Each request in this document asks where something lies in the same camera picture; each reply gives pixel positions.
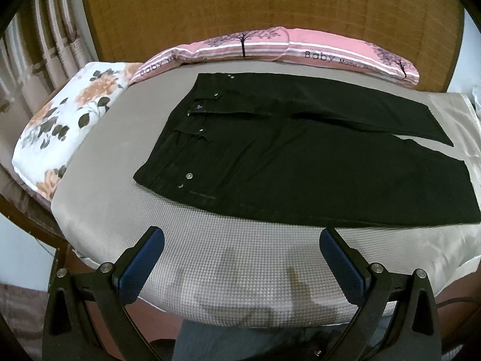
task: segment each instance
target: metal screw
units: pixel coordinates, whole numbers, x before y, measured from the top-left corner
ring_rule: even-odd
[[[66,275],[67,275],[67,269],[65,269],[65,268],[60,269],[59,271],[57,271],[57,277],[58,277],[58,278],[65,277]]]
[[[382,273],[384,271],[384,267],[381,263],[373,263],[371,265],[371,269],[373,272],[379,274],[379,273]]]
[[[426,278],[427,274],[423,269],[417,269],[416,274],[419,278]]]
[[[100,265],[100,271],[102,273],[108,273],[114,268],[114,265],[111,264],[110,262],[106,262]]]

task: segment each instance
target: bedspread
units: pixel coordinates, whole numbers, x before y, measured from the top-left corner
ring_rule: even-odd
[[[319,251],[322,228],[208,213],[163,198],[132,178],[198,74],[217,72],[323,77],[426,104],[454,147],[414,140],[464,160],[479,202],[481,127],[469,100],[459,94],[418,92],[365,74],[274,62],[173,69],[121,96],[73,157],[52,200],[66,239],[93,267],[115,262],[149,226],[162,228],[165,250],[140,296],[163,310],[220,326],[306,327],[347,322],[357,309]],[[338,232],[368,262],[381,262],[389,271],[412,274],[423,268],[435,294],[458,267],[481,255],[479,224]]]

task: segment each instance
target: striped curtain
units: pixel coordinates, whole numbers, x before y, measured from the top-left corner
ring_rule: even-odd
[[[32,204],[24,194],[19,201],[18,186],[48,204],[15,174],[16,142],[49,96],[91,60],[69,0],[25,0],[0,38],[0,194],[24,213]]]

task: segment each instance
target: blue jeans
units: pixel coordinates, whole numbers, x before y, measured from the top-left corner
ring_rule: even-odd
[[[390,316],[381,319],[369,343],[371,347],[383,338],[390,319]],[[280,345],[306,342],[314,336],[329,349],[347,326],[257,329],[184,321],[172,361],[239,361]]]

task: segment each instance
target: mattress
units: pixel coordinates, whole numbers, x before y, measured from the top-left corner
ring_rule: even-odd
[[[481,126],[459,94],[418,92],[361,73],[276,62],[218,62],[165,72],[131,86],[112,105],[72,157],[52,200],[66,239],[93,266],[115,262],[149,226],[162,228],[165,250],[140,296],[163,310],[219,326],[300,327],[347,322],[357,309],[319,252],[321,228],[211,214],[169,201],[133,180],[197,74],[214,72],[324,77],[426,104],[454,147],[412,138],[464,160],[479,203]],[[368,262],[381,262],[389,271],[411,274],[423,268],[435,294],[460,266],[481,255],[480,224],[339,233]]]

